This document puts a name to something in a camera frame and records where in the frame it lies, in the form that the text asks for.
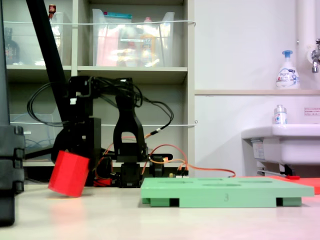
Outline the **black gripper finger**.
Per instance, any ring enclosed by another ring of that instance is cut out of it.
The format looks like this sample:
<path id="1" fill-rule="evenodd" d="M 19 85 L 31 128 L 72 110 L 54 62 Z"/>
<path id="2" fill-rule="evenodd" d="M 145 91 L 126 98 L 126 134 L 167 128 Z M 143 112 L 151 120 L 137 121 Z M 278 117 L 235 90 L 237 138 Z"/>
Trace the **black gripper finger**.
<path id="1" fill-rule="evenodd" d="M 101 141 L 100 140 L 88 140 L 87 151 L 90 164 L 96 164 L 101 156 Z"/>
<path id="2" fill-rule="evenodd" d="M 73 153 L 73 142 L 72 133 L 68 128 L 63 128 L 60 133 L 56 136 L 55 142 L 51 151 L 51 161 L 55 164 L 59 151 Z"/>

